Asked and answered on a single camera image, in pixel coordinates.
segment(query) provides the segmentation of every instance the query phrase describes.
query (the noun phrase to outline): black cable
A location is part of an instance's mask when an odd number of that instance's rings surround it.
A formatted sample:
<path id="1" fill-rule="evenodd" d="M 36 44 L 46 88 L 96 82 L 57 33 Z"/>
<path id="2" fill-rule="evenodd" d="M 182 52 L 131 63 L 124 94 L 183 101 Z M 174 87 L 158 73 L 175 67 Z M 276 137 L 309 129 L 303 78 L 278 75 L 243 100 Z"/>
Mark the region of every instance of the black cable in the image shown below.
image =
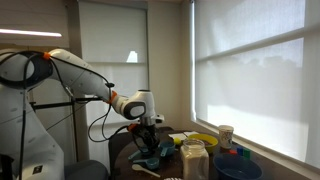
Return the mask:
<path id="1" fill-rule="evenodd" d="M 106 137 L 105 134 L 104 134 L 104 125 L 105 125 L 105 123 L 106 123 L 106 119 L 107 119 L 107 117 L 108 117 L 108 115 L 109 115 L 110 110 L 111 110 L 111 105 L 109 104 L 108 111 L 107 111 L 106 116 L 104 117 L 104 120 L 103 120 L 103 123 L 102 123 L 102 129 L 101 129 L 102 136 L 103 136 L 105 139 L 107 139 L 107 137 Z"/>
<path id="2" fill-rule="evenodd" d="M 106 81 L 106 85 L 107 85 L 107 87 L 108 87 L 108 89 L 109 89 L 109 99 L 111 99 L 111 95 L 112 95 L 111 87 L 113 86 L 113 84 L 110 84 L 109 81 L 108 81 L 105 77 L 103 77 L 103 76 L 100 75 L 99 73 L 96 73 L 96 72 L 94 72 L 94 71 L 92 71 L 92 70 L 90 70 L 90 69 L 86 69 L 86 68 L 84 68 L 84 67 L 77 66 L 77 65 L 75 65 L 75 64 L 66 62 L 66 61 L 64 61 L 64 60 L 62 60 L 62 59 L 60 59 L 60 58 L 57 58 L 57 57 L 54 57 L 54 56 L 51 56 L 51 58 L 52 58 L 52 59 L 55 59 L 55 60 L 58 60 L 58 61 L 60 61 L 60 62 L 69 64 L 69 65 L 71 65 L 71 66 L 75 66 L 75 67 L 77 67 L 77 68 L 81 68 L 81 69 L 83 69 L 83 70 L 89 71 L 89 72 L 91 72 L 91 73 L 99 76 L 100 78 L 102 78 L 104 81 Z M 88 128 L 88 137 L 89 137 L 89 139 L 90 139 L 91 141 L 93 141 L 93 142 L 104 142 L 104 141 L 109 140 L 109 139 L 112 137 L 112 136 L 110 136 L 109 138 L 107 138 L 107 137 L 105 136 L 105 134 L 104 134 L 104 126 L 105 126 L 106 119 L 107 119 L 107 117 L 108 117 L 108 115 L 109 115 L 110 110 L 111 110 L 111 105 L 109 104 L 107 113 L 106 113 L 105 115 L 97 118 L 96 120 L 94 120 L 94 121 L 90 124 L 90 126 L 89 126 L 89 128 Z M 103 120 L 103 123 L 102 123 L 101 133 L 102 133 L 102 136 L 103 136 L 104 139 L 102 139 L 102 140 L 94 140 L 94 139 L 91 137 L 91 135 L 90 135 L 91 128 L 92 128 L 92 126 L 93 126 L 97 121 L 99 121 L 99 120 L 102 119 L 102 118 L 104 118 L 104 120 Z"/>
<path id="3" fill-rule="evenodd" d="M 16 52 L 10 52 L 10 51 L 8 51 L 8 52 L 1 53 L 0 56 L 3 56 L 3 55 L 5 55 L 5 54 L 11 54 L 11 53 L 16 53 Z"/>
<path id="4" fill-rule="evenodd" d="M 87 104 L 88 102 L 90 102 L 90 101 L 75 101 L 77 104 Z"/>
<path id="5" fill-rule="evenodd" d="M 58 78 L 59 78 L 59 81 L 60 81 L 60 83 L 61 83 L 62 87 L 63 87 L 63 88 L 65 88 L 65 85 L 64 85 L 64 83 L 63 83 L 63 81 L 62 81 L 62 78 L 61 78 L 61 75 L 60 75 L 60 71 L 59 71 L 59 69 L 58 69 L 58 67 L 57 67 L 56 63 L 55 63 L 54 61 L 52 61 L 52 60 L 51 60 L 51 63 L 53 64 L 53 67 L 54 67 L 54 68 L 55 68 L 55 70 L 57 71 Z"/>
<path id="6" fill-rule="evenodd" d="M 21 129 L 21 139 L 20 139 L 20 162 L 19 162 L 19 180 L 22 180 L 22 168 L 23 168 L 23 155 L 24 155 L 24 136 L 25 136 L 25 130 L 26 130 L 26 90 L 27 90 L 27 71 L 28 71 L 28 65 L 32 58 L 41 55 L 39 52 L 36 52 L 35 54 L 28 57 L 27 62 L 24 66 L 23 71 L 23 111 L 22 111 L 22 129 Z"/>
<path id="7" fill-rule="evenodd" d="M 83 108 L 88 102 L 86 102 L 85 104 L 83 104 L 82 106 L 80 106 L 78 109 L 76 109 L 74 112 L 79 111 L 81 108 Z M 49 126 L 46 130 L 50 130 L 51 128 L 55 127 L 56 125 L 58 125 L 59 123 L 61 123 L 62 121 L 64 121 L 65 119 L 67 119 L 68 117 L 70 117 L 71 115 L 73 115 L 74 113 L 69 114 L 68 116 L 60 119 L 59 121 L 57 121 L 56 123 L 54 123 L 53 125 Z"/>
<path id="8" fill-rule="evenodd" d="M 4 59 L 2 59 L 2 61 L 0 62 L 0 65 L 5 63 L 7 60 L 9 60 L 10 58 L 12 58 L 13 56 L 15 55 L 18 55 L 18 54 L 22 54 L 22 53 L 41 53 L 41 52 L 38 52 L 38 51 L 19 51 L 19 52 L 12 52 L 12 54 L 10 54 L 9 56 L 5 57 Z"/>
<path id="9" fill-rule="evenodd" d="M 116 130 L 116 132 L 114 132 L 107 140 L 110 140 L 113 138 L 113 136 L 115 136 L 116 134 L 118 134 L 121 130 L 123 129 L 128 129 L 128 125 L 124 125 L 124 126 L 121 126 L 119 129 Z"/>

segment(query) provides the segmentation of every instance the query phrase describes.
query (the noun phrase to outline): window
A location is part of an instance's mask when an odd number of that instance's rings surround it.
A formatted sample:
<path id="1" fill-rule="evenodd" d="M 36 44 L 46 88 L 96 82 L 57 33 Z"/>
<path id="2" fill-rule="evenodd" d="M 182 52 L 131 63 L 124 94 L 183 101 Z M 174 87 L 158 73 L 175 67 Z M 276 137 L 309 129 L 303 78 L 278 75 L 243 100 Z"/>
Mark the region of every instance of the window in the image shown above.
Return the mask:
<path id="1" fill-rule="evenodd" d="M 80 15 L 83 59 L 114 83 L 120 95 L 129 97 L 148 89 L 146 10 L 80 2 Z M 105 114 L 108 106 L 90 102 L 88 125 Z M 121 122 L 130 123 L 111 109 L 106 123 Z"/>
<path id="2" fill-rule="evenodd" d="M 319 6 L 196 0 L 197 121 L 320 168 Z"/>

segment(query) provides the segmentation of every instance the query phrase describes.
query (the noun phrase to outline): ceiling light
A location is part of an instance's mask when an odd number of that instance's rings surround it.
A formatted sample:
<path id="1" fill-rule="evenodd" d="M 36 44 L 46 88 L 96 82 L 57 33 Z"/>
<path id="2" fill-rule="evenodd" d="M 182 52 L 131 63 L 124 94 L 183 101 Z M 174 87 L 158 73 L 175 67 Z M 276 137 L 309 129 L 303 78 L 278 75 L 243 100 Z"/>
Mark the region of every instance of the ceiling light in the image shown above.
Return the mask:
<path id="1" fill-rule="evenodd" d="M 11 29 L 0 29 L 0 33 L 24 34 L 24 35 L 33 35 L 33 36 L 53 36 L 53 37 L 61 37 L 62 36 L 60 33 L 38 32 L 38 31 L 21 31 L 21 30 L 11 30 Z"/>

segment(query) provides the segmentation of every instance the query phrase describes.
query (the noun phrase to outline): chair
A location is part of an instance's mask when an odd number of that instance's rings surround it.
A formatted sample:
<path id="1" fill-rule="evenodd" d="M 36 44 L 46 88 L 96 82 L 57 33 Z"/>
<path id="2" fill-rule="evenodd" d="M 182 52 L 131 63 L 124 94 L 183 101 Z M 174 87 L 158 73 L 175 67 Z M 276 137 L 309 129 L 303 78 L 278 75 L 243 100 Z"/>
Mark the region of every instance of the chair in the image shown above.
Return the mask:
<path id="1" fill-rule="evenodd" d="M 64 173 L 66 180 L 108 180 L 109 178 L 107 168 L 95 160 L 65 166 Z"/>
<path id="2" fill-rule="evenodd" d="M 132 135 L 130 132 L 118 133 L 109 140 L 108 149 L 109 149 L 109 161 L 110 161 L 110 177 L 114 179 L 116 169 L 114 169 L 114 164 L 116 159 L 121 152 L 121 150 L 132 142 Z"/>
<path id="3" fill-rule="evenodd" d="M 158 130 L 160 133 L 163 133 L 165 131 L 173 131 L 174 129 L 172 127 L 169 126 L 163 126 L 163 127 L 158 127 Z"/>

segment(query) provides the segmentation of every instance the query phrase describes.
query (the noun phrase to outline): dark table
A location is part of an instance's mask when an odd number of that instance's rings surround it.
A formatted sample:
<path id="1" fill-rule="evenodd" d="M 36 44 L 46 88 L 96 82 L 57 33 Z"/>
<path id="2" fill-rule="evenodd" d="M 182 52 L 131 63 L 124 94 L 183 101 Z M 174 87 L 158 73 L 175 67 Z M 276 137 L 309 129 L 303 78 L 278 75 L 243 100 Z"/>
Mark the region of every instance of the dark table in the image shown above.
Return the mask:
<path id="1" fill-rule="evenodd" d="M 160 134 L 160 141 L 172 141 L 172 138 L 168 136 L 168 134 L 175 134 L 175 133 L 181 133 L 186 132 L 185 130 L 178 130 L 178 131 L 166 131 L 164 133 Z M 237 148 L 237 144 L 233 144 L 232 149 Z M 160 159 L 160 165 L 159 168 L 156 170 L 153 170 L 153 172 L 159 174 L 161 178 L 157 178 L 155 176 L 152 176 L 148 173 L 145 173 L 143 171 L 134 171 L 132 170 L 132 161 L 135 159 L 147 159 L 150 158 L 148 156 L 136 156 L 133 160 L 128 160 L 128 157 L 136 152 L 138 148 L 136 145 L 132 142 L 128 144 L 118 155 L 117 160 L 115 162 L 115 179 L 116 180 L 149 180 L 149 179 L 166 179 L 166 178 L 183 178 L 182 174 L 182 161 L 180 157 L 180 151 L 179 148 L 176 149 L 173 155 L 168 157 L 160 157 L 160 150 L 157 150 L 152 157 L 159 157 Z M 213 157 L 217 153 L 224 153 L 229 152 L 229 150 L 223 149 L 220 147 L 219 143 L 215 147 L 214 152 L 209 155 L 209 179 L 210 180 L 217 180 L 218 172 L 214 168 L 213 165 Z M 282 166 L 279 165 L 253 151 L 251 151 L 251 160 L 253 160 L 255 163 L 257 163 L 262 171 L 263 171 L 263 180 L 273 180 L 273 179 L 291 179 L 291 180 L 307 180 L 306 177 Z"/>

